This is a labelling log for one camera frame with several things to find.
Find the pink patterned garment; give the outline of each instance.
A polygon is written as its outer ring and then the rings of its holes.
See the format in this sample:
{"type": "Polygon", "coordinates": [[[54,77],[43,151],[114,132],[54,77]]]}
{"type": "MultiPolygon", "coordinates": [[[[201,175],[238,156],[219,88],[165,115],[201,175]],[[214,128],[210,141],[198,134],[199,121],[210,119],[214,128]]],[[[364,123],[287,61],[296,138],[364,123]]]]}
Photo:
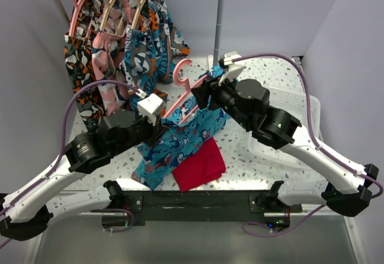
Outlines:
{"type": "MultiPolygon", "coordinates": [[[[97,33],[92,43],[92,66],[96,80],[117,80],[127,82],[124,67],[125,26],[132,22],[129,0],[116,0],[108,16],[105,31],[97,33]],[[116,29],[123,18],[123,32],[115,35],[116,29]]],[[[134,91],[124,86],[105,84],[98,86],[107,115],[116,109],[128,105],[129,95],[134,91]]]]}

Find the folded red cloth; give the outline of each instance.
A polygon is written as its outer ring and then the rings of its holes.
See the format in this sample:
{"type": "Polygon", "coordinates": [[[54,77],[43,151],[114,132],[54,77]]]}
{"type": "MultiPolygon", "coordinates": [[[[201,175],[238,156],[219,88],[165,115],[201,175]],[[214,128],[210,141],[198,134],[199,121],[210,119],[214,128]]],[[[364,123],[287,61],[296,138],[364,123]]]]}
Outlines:
{"type": "Polygon", "coordinates": [[[207,140],[199,151],[185,159],[172,171],[180,191],[185,192],[216,180],[226,171],[215,139],[207,140]]]}

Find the white plastic basket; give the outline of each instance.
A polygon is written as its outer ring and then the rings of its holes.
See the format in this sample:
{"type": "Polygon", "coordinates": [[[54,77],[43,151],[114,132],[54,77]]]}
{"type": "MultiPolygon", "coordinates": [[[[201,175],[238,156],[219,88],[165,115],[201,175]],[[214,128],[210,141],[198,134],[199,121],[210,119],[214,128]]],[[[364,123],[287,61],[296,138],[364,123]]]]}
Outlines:
{"type": "MultiPolygon", "coordinates": [[[[304,93],[299,94],[280,88],[265,87],[268,88],[271,93],[269,96],[270,105],[286,110],[291,115],[298,118],[300,122],[308,128],[307,105],[304,93]]],[[[310,100],[312,128],[315,136],[318,137],[320,132],[320,101],[313,96],[310,97],[310,100]]],[[[252,137],[251,133],[248,140],[248,147],[252,153],[271,162],[295,169],[309,169],[307,165],[295,157],[259,143],[252,137]]]]}

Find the clothes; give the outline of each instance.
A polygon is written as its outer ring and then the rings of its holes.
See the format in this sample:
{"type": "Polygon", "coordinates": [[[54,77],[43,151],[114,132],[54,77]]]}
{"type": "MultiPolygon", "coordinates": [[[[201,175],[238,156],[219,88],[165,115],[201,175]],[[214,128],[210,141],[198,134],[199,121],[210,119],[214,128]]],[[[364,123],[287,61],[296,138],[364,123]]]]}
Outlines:
{"type": "MultiPolygon", "coordinates": [[[[92,41],[96,37],[103,13],[103,0],[85,0],[76,19],[73,37],[64,35],[65,66],[71,80],[73,92],[96,81],[92,66],[92,41]]],[[[84,92],[76,99],[76,105],[88,131],[94,131],[102,116],[106,115],[97,87],[84,92]]]]}
{"type": "MultiPolygon", "coordinates": [[[[105,31],[99,31],[92,44],[92,64],[97,80],[117,80],[127,82],[125,74],[124,43],[125,32],[115,35],[120,19],[124,19],[124,27],[132,21],[132,10],[129,0],[116,0],[110,11],[105,31]]],[[[107,115],[116,109],[126,107],[129,95],[134,91],[115,84],[99,85],[98,90],[103,99],[107,115]]]]}
{"type": "Polygon", "coordinates": [[[172,174],[180,191],[185,192],[220,178],[225,171],[226,165],[216,141],[210,138],[196,154],[189,156],[176,167],[172,174]]]}
{"type": "MultiPolygon", "coordinates": [[[[209,75],[218,77],[224,71],[214,66],[209,75]]],[[[228,115],[221,109],[197,110],[188,122],[179,125],[179,121],[197,104],[194,97],[187,99],[169,118],[162,123],[169,128],[154,147],[142,144],[138,147],[143,160],[132,173],[132,178],[155,189],[164,176],[180,165],[186,158],[195,154],[205,141],[224,127],[228,115]]]]}
{"type": "MultiPolygon", "coordinates": [[[[165,0],[148,0],[146,5],[148,17],[140,14],[142,26],[127,25],[124,62],[127,81],[150,94],[158,80],[172,82],[172,59],[187,56],[190,49],[174,26],[165,0]]],[[[137,109],[138,100],[131,96],[132,109],[137,109]]]]}

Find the gray wall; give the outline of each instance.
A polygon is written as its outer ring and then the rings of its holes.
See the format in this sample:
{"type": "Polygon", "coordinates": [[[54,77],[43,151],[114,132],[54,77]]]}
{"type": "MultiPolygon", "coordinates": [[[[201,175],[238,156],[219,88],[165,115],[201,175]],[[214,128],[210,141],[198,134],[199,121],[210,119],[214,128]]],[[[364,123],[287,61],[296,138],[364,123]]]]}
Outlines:
{"type": "MultiPolygon", "coordinates": [[[[195,55],[211,53],[217,0],[167,0],[195,55]]],[[[63,0],[68,12],[71,2],[63,0]]],[[[334,0],[226,0],[222,51],[303,54],[334,0]]],[[[71,89],[62,22],[52,0],[0,0],[0,192],[12,192],[44,169],[58,150],[71,89]]],[[[26,243],[0,251],[18,263],[26,243]]]]}
{"type": "MultiPolygon", "coordinates": [[[[326,143],[381,168],[384,182],[384,0],[336,0],[304,57],[311,93],[322,103],[326,143]]],[[[384,197],[357,217],[370,263],[383,263],[384,197]]]]}

